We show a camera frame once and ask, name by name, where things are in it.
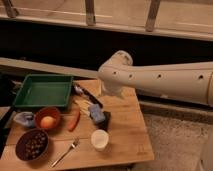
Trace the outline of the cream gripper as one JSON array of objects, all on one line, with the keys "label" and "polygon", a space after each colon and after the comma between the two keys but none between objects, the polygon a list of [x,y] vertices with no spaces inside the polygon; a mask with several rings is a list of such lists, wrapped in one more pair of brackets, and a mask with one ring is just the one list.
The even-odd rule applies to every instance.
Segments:
[{"label": "cream gripper", "polygon": [[101,82],[101,94],[108,96],[122,97],[123,87],[112,82]]}]

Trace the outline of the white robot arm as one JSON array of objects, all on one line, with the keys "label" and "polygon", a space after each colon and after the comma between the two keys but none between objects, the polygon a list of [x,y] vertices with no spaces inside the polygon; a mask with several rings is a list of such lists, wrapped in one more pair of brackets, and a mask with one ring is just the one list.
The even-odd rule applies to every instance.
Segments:
[{"label": "white robot arm", "polygon": [[123,86],[147,95],[213,107],[213,62],[134,66],[119,50],[98,69],[101,89],[119,96]]}]

